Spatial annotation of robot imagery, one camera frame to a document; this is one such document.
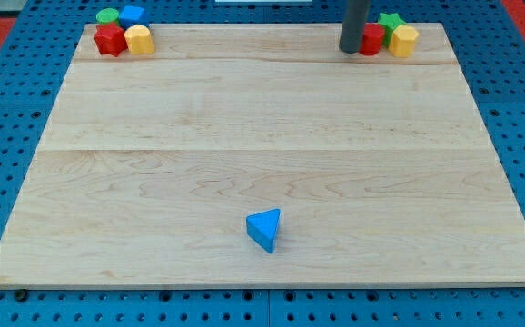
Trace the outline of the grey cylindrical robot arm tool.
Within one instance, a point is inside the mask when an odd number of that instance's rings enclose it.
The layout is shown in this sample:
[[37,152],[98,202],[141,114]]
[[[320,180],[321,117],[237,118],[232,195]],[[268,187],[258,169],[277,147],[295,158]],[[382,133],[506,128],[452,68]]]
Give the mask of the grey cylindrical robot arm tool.
[[342,52],[354,54],[361,49],[370,8],[371,0],[346,1],[339,41],[339,49]]

